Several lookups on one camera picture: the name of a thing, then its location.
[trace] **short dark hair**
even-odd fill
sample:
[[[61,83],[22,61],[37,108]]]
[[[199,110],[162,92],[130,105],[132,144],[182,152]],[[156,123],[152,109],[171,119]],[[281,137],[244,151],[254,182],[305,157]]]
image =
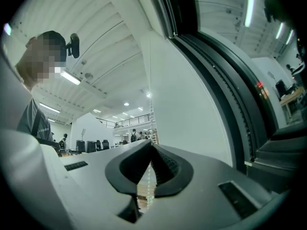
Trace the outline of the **short dark hair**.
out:
[[[42,33],[37,38],[48,39],[50,45],[60,46],[60,60],[61,62],[66,62],[66,42],[60,33],[55,31],[48,31]]]

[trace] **metal railing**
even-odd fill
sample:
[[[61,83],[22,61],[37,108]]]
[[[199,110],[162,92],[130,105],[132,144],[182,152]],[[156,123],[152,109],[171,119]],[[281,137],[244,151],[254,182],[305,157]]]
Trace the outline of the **metal railing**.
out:
[[[145,123],[145,122],[149,122],[150,121],[150,117],[151,114],[145,114],[143,116],[139,116],[139,117],[134,117],[134,118],[130,118],[124,121],[120,121],[120,122],[112,122],[112,121],[106,121],[104,119],[101,118],[97,118],[104,126],[108,127],[108,128],[121,128],[121,127],[126,127],[126,126],[132,126],[132,125],[138,125],[141,123]],[[155,121],[154,118],[154,113],[152,113],[152,119],[153,121]]]

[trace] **gray machine casing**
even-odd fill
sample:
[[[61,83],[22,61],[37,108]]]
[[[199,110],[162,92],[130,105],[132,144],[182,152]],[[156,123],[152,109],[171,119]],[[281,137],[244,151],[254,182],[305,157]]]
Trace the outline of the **gray machine casing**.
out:
[[[136,223],[118,215],[129,205],[131,196],[119,193],[108,181],[105,168],[113,158],[141,140],[116,149],[59,158],[55,150],[40,145],[29,134],[15,131],[31,94],[18,76],[1,60],[0,167],[3,176],[29,214],[49,229],[250,229],[261,224],[281,203],[258,183],[213,158],[160,146],[184,158],[193,168],[190,183],[178,194],[155,198],[146,214]],[[84,161],[88,165],[67,171],[65,165]],[[260,209],[241,219],[218,185],[234,182],[246,198]]]

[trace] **wooden desk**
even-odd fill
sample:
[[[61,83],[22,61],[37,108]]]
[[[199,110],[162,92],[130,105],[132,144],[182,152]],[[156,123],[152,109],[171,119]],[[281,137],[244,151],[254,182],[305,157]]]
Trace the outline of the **wooden desk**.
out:
[[[297,90],[294,91],[293,94],[288,94],[286,95],[281,101],[280,101],[280,105],[281,106],[286,106],[287,109],[287,113],[289,115],[289,118],[292,118],[292,114],[289,108],[289,103],[291,101],[296,100],[302,93],[304,92],[304,88],[303,87],[299,87]]]
[[[286,95],[281,101],[280,101],[280,105],[284,106],[289,104],[291,101],[294,101],[295,99],[297,99],[302,93],[304,92],[304,88],[303,87],[299,87],[297,90],[294,91],[293,94],[288,94]]]

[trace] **black rectangular vent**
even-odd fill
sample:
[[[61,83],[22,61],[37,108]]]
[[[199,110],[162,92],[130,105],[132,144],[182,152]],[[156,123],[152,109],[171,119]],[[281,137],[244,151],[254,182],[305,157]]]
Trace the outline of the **black rectangular vent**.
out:
[[[79,169],[79,168],[86,166],[86,165],[88,165],[87,162],[81,161],[81,162],[78,162],[78,163],[72,163],[72,164],[69,164],[69,165],[65,165],[64,167],[67,171],[71,171],[71,170]]]
[[[244,219],[257,211],[257,208],[232,182],[220,184],[219,188],[236,209],[241,218]]]

